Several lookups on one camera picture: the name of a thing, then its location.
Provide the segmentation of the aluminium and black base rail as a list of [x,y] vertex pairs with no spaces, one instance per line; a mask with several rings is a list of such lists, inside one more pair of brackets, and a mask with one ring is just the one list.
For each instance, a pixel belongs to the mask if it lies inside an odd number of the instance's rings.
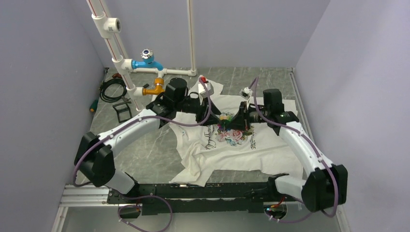
[[86,185],[67,185],[60,206],[139,206],[143,216],[162,213],[235,212],[262,213],[282,201],[298,203],[300,198],[273,193],[266,182],[208,183],[205,187],[185,184],[140,184],[136,196],[124,197],[117,190]]

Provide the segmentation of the blue plastic tap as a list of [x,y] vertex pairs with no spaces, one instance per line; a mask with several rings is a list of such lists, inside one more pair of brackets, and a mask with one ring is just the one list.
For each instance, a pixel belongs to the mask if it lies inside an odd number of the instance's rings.
[[134,59],[131,61],[132,69],[135,70],[138,68],[155,68],[158,71],[163,70],[163,66],[157,61],[155,61],[155,56],[151,49],[142,50],[141,58],[142,58],[142,61],[137,61]]

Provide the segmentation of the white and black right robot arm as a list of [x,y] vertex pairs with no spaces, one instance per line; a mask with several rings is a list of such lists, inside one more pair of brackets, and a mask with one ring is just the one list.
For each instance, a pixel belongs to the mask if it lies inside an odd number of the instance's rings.
[[307,179],[286,173],[268,178],[266,187],[247,192],[247,197],[268,197],[273,201],[283,196],[300,200],[310,212],[336,209],[346,202],[348,171],[344,165],[335,165],[313,143],[303,130],[298,117],[286,111],[278,89],[263,91],[263,104],[251,103],[256,98],[249,87],[240,91],[245,101],[233,119],[223,125],[228,129],[249,129],[253,123],[267,123],[301,162]]

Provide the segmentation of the white PVC pipe frame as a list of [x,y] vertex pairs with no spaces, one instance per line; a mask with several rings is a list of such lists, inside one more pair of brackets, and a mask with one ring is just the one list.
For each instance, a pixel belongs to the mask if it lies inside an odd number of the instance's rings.
[[143,87],[137,87],[131,80],[130,73],[155,73],[156,78],[163,78],[166,74],[196,76],[197,67],[195,60],[194,48],[194,29],[193,29],[193,6],[192,1],[187,1],[188,15],[188,32],[189,32],[189,48],[190,48],[190,69],[176,70],[163,67],[162,71],[155,68],[138,68],[132,69],[129,58],[122,40],[120,38],[121,21],[119,18],[111,17],[105,1],[103,0],[88,0],[88,7],[91,11],[91,18],[100,34],[104,39],[106,46],[110,52],[111,60],[117,70],[117,73],[122,75],[122,79],[126,85],[126,93],[131,98],[131,103],[134,104],[137,111],[142,110],[142,106],[138,103],[138,97],[143,96]]

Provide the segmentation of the orange plastic tap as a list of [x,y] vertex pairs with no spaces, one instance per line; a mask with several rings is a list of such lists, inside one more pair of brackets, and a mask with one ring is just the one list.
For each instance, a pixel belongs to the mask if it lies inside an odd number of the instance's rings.
[[164,79],[155,78],[153,88],[149,88],[149,84],[143,86],[142,94],[144,95],[159,95],[163,93],[164,90]]

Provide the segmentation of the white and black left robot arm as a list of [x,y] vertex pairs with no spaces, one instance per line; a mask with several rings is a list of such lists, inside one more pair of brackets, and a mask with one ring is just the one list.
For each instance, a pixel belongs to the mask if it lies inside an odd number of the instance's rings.
[[86,133],[74,159],[73,185],[80,186],[76,178],[77,173],[81,172],[95,187],[112,188],[127,203],[136,201],[140,196],[140,185],[129,174],[116,169],[115,155],[167,123],[184,127],[209,124],[215,109],[211,100],[213,93],[212,83],[204,76],[198,78],[197,98],[189,95],[184,79],[173,78],[165,91],[138,115],[98,135]]

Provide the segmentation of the black rectangular frame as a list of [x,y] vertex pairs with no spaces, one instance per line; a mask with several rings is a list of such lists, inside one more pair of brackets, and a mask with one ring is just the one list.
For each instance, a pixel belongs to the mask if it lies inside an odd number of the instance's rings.
[[126,102],[121,102],[112,105],[116,112],[118,123],[124,123],[132,118],[131,108]]

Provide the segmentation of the white floral print t-shirt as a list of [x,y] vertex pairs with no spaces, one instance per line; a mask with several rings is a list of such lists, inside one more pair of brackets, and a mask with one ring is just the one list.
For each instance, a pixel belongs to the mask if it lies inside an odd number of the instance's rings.
[[215,170],[255,171],[274,175],[288,173],[301,178],[303,167],[291,148],[265,123],[250,130],[221,130],[219,125],[193,126],[194,114],[178,112],[170,124],[176,150],[184,169],[171,183],[204,186]]

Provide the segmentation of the green handled screwdriver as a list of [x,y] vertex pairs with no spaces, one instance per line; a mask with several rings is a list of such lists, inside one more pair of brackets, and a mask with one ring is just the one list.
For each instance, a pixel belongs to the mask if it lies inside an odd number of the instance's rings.
[[95,113],[98,106],[98,99],[94,100],[91,106],[89,107],[89,111]]

